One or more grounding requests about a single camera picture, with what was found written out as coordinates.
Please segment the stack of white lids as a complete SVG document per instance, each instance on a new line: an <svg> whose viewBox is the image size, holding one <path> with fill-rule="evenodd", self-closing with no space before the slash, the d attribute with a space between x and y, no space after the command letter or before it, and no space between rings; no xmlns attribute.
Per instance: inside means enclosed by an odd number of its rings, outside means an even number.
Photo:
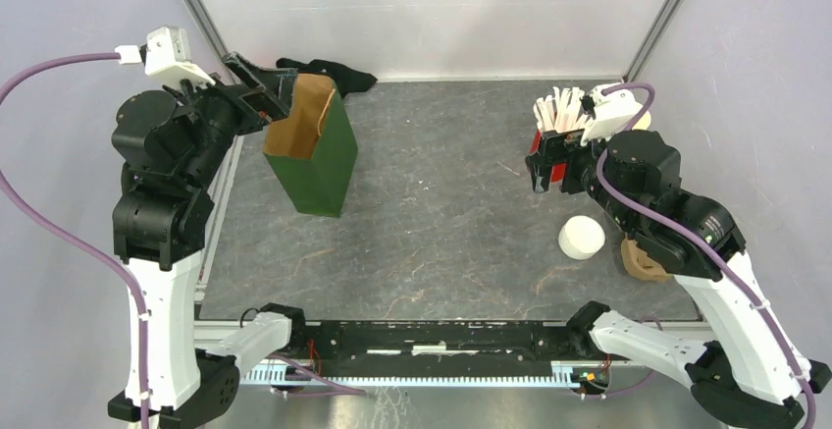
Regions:
<svg viewBox="0 0 832 429"><path fill-rule="evenodd" d="M561 251L575 260L587 260L598 253L605 244L605 233L598 221L585 216L573 216L558 233Z"/></svg>

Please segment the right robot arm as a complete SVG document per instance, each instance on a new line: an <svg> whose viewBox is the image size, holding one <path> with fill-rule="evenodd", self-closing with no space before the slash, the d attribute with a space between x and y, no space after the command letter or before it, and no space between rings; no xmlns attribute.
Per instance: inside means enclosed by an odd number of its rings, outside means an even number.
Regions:
<svg viewBox="0 0 832 429"><path fill-rule="evenodd" d="M660 134L628 131L582 143L579 132L538 134L526 165L536 192L555 167L560 189L586 193L694 300L709 342L676 338L591 301L567 322L580 358L619 355L688 389L711 416L737 428L810 428L827 364L800 354L754 277L745 239L717 201L684 190L681 156Z"/></svg>

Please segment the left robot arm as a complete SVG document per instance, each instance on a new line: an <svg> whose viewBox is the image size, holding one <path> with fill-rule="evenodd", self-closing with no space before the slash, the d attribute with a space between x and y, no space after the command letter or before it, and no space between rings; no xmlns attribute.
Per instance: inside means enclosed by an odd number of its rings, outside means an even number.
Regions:
<svg viewBox="0 0 832 429"><path fill-rule="evenodd" d="M214 210L209 188L234 140L285 119L298 73L266 69L236 53L223 58L237 83L215 75L132 96L111 141L123 157L113 214L114 252L130 287L130 376L110 416L153 428L200 428L223 415L241 378L278 351L308 345L301 309L268 303L219 343L194 341L194 289Z"/></svg>

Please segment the green paper bag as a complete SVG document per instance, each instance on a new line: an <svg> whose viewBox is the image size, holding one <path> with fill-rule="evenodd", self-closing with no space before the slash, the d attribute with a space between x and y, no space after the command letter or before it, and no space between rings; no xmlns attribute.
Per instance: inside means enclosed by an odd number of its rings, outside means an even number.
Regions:
<svg viewBox="0 0 832 429"><path fill-rule="evenodd" d="M289 115L268 126L263 154L297 212L341 215L358 145L333 79L298 76Z"/></svg>

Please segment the stack of paper cups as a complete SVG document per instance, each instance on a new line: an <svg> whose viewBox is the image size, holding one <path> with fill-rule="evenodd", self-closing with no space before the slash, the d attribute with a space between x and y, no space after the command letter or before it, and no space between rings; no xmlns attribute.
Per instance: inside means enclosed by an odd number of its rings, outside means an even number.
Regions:
<svg viewBox="0 0 832 429"><path fill-rule="evenodd" d="M645 114L644 114L644 115L643 115L643 116L639 119L639 121L638 121L638 122L634 125L633 130L634 130L634 131L637 131L637 130L644 130L644 131L646 131L646 130L648 130L648 129L650 128L651 121L652 121L652 116L651 116L651 113L650 113L650 111L647 111L647 112L646 112L646 113L645 113Z"/></svg>

